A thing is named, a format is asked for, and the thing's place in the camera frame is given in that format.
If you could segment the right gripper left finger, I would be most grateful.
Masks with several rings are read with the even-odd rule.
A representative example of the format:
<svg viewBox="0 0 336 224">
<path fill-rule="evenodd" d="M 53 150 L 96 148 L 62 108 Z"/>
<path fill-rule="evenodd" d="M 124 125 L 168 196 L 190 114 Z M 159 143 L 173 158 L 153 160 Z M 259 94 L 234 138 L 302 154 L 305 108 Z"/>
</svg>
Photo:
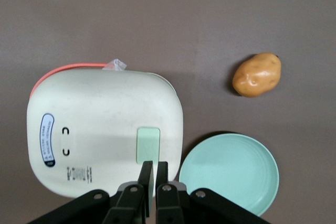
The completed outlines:
<svg viewBox="0 0 336 224">
<path fill-rule="evenodd" d="M 154 191 L 153 162 L 145 161 L 135 182 L 124 183 L 111 197 L 111 204 L 104 223 L 146 223 Z"/>
</svg>

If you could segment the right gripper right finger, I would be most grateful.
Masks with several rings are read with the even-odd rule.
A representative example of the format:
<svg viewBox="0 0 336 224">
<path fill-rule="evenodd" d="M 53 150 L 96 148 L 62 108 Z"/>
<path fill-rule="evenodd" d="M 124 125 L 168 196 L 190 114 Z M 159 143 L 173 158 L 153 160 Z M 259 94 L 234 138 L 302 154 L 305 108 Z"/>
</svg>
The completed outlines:
<svg viewBox="0 0 336 224">
<path fill-rule="evenodd" d="M 186 185 L 169 181 L 168 162 L 159 162 L 156 174 L 156 223 L 189 223 Z"/>
</svg>

